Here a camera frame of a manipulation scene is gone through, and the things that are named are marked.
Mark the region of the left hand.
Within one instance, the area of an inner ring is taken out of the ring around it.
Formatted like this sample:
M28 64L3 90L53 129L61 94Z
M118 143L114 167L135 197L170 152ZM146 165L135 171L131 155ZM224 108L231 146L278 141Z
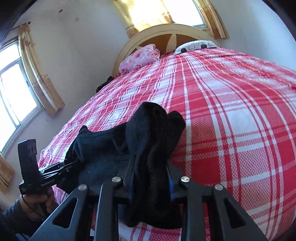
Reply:
M20 196L21 208L26 216L31 219L39 220L45 217L45 215L41 213L42 210L40 204L46 206L48 213L52 213L57 208L58 204L52 187L50 187L46 193Z

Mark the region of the left forearm dark sleeve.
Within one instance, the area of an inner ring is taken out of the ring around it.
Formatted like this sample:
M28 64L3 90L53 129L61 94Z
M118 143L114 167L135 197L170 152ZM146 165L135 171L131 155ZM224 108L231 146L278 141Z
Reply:
M29 218L17 199L12 206L1 212L1 240L30 240L42 223L42 219Z

